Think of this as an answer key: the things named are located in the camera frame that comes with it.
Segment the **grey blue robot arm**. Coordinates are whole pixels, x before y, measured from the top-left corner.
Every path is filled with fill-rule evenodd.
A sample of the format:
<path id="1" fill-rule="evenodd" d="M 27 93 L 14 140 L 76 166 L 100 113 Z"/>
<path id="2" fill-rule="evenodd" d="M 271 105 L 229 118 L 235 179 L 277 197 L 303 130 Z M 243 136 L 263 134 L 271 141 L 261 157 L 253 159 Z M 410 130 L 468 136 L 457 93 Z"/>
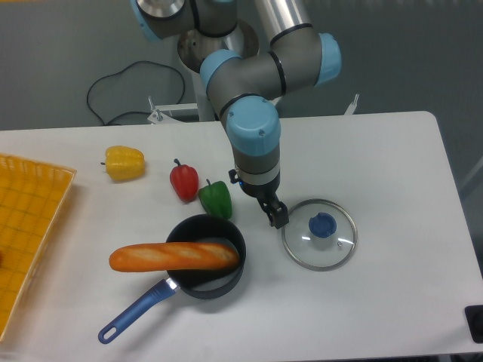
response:
<path id="1" fill-rule="evenodd" d="M 269 223 L 289 220 L 278 199 L 281 124 L 273 100 L 336 78 L 340 48 L 332 35 L 318 33 L 301 1 L 255 4 L 270 42 L 266 53 L 246 56 L 247 41 L 234 1 L 134 1 L 131 4 L 147 38 L 178 35 L 194 47 L 213 39 L 217 48 L 198 51 L 197 73 L 214 114 L 232 147 L 232 183 L 256 198 Z"/>

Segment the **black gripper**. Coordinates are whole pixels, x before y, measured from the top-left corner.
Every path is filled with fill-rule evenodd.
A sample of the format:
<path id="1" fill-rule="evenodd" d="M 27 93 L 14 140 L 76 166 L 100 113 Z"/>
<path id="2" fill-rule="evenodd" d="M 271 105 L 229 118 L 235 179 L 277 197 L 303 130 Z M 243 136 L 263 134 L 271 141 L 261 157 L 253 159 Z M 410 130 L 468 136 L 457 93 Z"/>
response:
<path id="1" fill-rule="evenodd" d="M 280 229 L 289 223 L 288 209 L 276 195 L 280 184 L 279 171 L 276 174 L 249 174 L 231 169 L 229 180 L 232 184 L 238 184 L 246 195 L 257 199 L 262 210 L 266 211 L 272 227 Z"/>

